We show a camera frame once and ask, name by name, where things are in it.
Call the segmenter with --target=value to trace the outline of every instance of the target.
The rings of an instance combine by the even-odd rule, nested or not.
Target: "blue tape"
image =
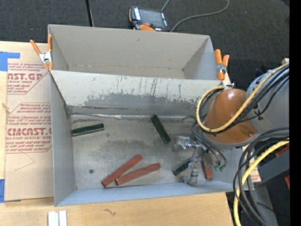
[[[10,53],[0,51],[0,71],[8,70],[8,59],[9,58],[20,58],[20,53]]]
[[[4,179],[0,179],[0,202],[4,202]]]

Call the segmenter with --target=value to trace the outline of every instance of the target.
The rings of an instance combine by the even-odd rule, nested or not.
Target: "yellow cable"
[[[244,173],[242,177],[242,184],[245,183],[246,179],[250,175],[251,171],[271,152],[275,151],[276,149],[280,148],[281,146],[289,143],[289,141],[281,141],[278,142],[277,144],[271,146],[269,149],[267,149],[264,153],[262,153],[253,163],[252,165],[247,169],[247,171]],[[240,189],[237,187],[236,193],[239,197],[240,195]],[[238,216],[238,199],[235,197],[234,203],[233,203],[233,215],[234,215],[234,220],[237,226],[241,226],[240,221],[239,221],[239,216]]]
[[[274,75],[276,72],[278,72],[279,70],[287,67],[289,65],[289,63],[287,64],[284,64],[280,67],[278,67],[277,69],[273,70],[267,77],[264,78],[264,80],[257,86],[257,88],[250,94],[250,96],[248,97],[248,99],[243,103],[243,105],[239,108],[239,110],[236,112],[236,114],[227,122],[225,123],[224,125],[220,126],[219,128],[215,128],[215,129],[211,129],[211,128],[208,128],[206,126],[204,126],[201,122],[201,119],[199,117],[199,109],[200,109],[200,106],[203,102],[203,100],[205,99],[205,97],[211,93],[212,91],[214,90],[217,90],[217,89],[222,89],[222,88],[226,88],[226,86],[218,86],[218,87],[215,87],[215,88],[212,88],[210,89],[209,91],[207,91],[202,97],[201,99],[199,100],[198,102],[198,106],[197,106],[197,113],[196,113],[196,118],[197,118],[197,121],[198,121],[198,124],[199,126],[204,130],[204,131],[208,131],[208,132],[212,132],[212,133],[215,133],[215,132],[219,132],[225,128],[227,128],[234,120],[236,120],[236,118],[243,112],[243,110],[246,108],[246,106],[250,103],[250,101],[252,100],[252,98],[256,95],[256,93],[258,92],[258,90],[264,85],[264,83],[272,76]]]

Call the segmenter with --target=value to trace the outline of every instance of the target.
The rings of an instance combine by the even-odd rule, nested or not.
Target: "cardboard box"
[[[226,153],[232,160],[213,181],[200,172],[190,186],[183,174],[172,174],[193,153],[173,152],[176,136],[191,136],[197,102],[221,84],[209,36],[63,25],[49,25],[48,32],[56,206],[232,190],[240,151]],[[103,131],[72,137],[72,129],[98,123]],[[137,154],[143,160],[129,172],[157,162],[160,170],[104,188],[101,181]]]

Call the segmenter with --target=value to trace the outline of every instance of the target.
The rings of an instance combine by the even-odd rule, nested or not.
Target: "box floor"
[[[172,169],[191,157],[193,149],[174,152],[172,148],[176,136],[192,138],[190,131],[192,121],[192,118],[162,119],[161,122],[171,138],[168,144],[164,144],[147,117],[116,119],[116,117],[73,116],[72,128],[98,123],[103,123],[105,127],[103,131],[72,138],[76,188],[103,188],[101,181],[137,154],[141,154],[143,159],[128,172],[157,162],[161,164],[161,168],[118,187],[182,182],[182,177],[187,171],[174,176]],[[231,150],[225,155],[229,158],[229,164],[225,171],[214,172],[214,180],[231,184],[241,150]],[[199,182],[205,180],[202,171],[198,179]],[[108,187],[116,187],[115,182]]]

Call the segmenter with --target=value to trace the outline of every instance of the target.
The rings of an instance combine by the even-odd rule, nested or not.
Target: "cardboard sheet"
[[[41,52],[47,44],[37,44]],[[7,60],[4,200],[53,196],[49,73],[32,45],[0,42],[0,51],[19,53]]]

